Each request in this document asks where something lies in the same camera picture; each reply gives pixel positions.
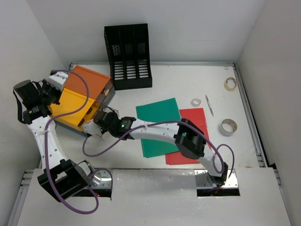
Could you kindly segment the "smoky yellow cabinet drawer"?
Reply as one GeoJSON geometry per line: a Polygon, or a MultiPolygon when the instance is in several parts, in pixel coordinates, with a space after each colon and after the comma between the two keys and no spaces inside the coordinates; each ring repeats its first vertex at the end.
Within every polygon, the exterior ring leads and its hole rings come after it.
{"type": "Polygon", "coordinates": [[[102,113],[116,113],[117,116],[119,116],[119,111],[111,108],[109,106],[105,106],[105,107],[99,107],[97,109],[97,111],[95,112],[94,116],[92,117],[92,119],[90,119],[87,122],[84,122],[82,124],[82,132],[87,136],[96,136],[98,138],[100,138],[102,141],[105,141],[106,138],[108,137],[109,133],[106,132],[104,129],[102,129],[100,126],[96,125],[93,121],[93,119],[96,116],[100,116],[102,113]]]}

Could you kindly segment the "brown tape roll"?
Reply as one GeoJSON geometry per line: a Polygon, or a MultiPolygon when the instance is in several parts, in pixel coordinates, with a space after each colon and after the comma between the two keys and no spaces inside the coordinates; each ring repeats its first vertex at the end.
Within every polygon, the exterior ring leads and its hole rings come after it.
{"type": "Polygon", "coordinates": [[[232,119],[224,119],[219,125],[219,132],[226,137],[232,136],[238,129],[238,125],[232,119]]]}

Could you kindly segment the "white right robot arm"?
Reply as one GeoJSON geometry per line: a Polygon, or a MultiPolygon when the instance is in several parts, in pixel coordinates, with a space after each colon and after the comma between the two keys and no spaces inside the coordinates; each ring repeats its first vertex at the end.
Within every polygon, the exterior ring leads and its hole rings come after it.
{"type": "Polygon", "coordinates": [[[197,160],[206,169],[212,183],[225,184],[228,165],[213,143],[190,120],[148,122],[134,117],[119,118],[115,112],[100,111],[93,123],[119,140],[156,140],[173,144],[182,156],[197,160]]]}

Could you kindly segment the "green plastic folder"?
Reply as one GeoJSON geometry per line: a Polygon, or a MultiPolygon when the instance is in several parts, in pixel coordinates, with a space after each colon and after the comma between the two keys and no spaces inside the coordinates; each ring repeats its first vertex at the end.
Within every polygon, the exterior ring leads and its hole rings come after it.
{"type": "Polygon", "coordinates": [[[178,151],[174,136],[178,133],[176,123],[165,123],[150,127],[150,124],[163,121],[180,121],[180,113],[175,98],[158,101],[136,107],[137,120],[133,128],[141,128],[130,133],[133,138],[140,139],[143,156],[157,157],[178,151]]]}

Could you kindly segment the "yellow masking tape roll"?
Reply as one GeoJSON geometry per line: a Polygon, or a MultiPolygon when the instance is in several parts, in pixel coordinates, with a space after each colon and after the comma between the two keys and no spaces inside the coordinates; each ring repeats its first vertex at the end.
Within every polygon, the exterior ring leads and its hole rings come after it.
{"type": "Polygon", "coordinates": [[[237,85],[237,81],[233,77],[229,77],[224,81],[224,87],[227,91],[234,91],[237,85]]]}

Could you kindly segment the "green highlighter pen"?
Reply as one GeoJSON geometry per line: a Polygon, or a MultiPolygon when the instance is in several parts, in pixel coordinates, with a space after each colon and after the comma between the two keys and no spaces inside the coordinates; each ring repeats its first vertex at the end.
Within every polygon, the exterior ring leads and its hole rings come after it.
{"type": "Polygon", "coordinates": [[[206,102],[207,102],[210,114],[211,114],[212,117],[214,117],[214,112],[213,112],[213,109],[212,109],[212,106],[211,106],[211,103],[209,101],[209,98],[208,98],[207,94],[205,94],[205,98],[206,98],[206,102]]]}

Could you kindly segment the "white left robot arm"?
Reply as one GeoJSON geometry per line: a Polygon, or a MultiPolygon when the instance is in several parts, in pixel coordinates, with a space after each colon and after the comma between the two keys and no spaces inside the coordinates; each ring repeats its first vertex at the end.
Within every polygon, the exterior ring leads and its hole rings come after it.
{"type": "Polygon", "coordinates": [[[51,119],[51,104],[59,104],[66,79],[50,76],[42,84],[25,80],[13,87],[18,105],[18,119],[33,133],[42,159],[43,170],[39,184],[58,202],[74,196],[91,185],[92,167],[88,161],[76,164],[63,153],[55,122],[51,119]]]}

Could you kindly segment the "clear tape roll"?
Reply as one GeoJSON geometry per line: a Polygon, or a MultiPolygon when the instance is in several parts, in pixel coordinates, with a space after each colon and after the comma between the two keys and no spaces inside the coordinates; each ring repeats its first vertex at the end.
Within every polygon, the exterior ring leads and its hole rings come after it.
{"type": "Polygon", "coordinates": [[[194,98],[191,100],[190,103],[193,107],[198,107],[201,105],[201,100],[199,98],[194,98]]]}

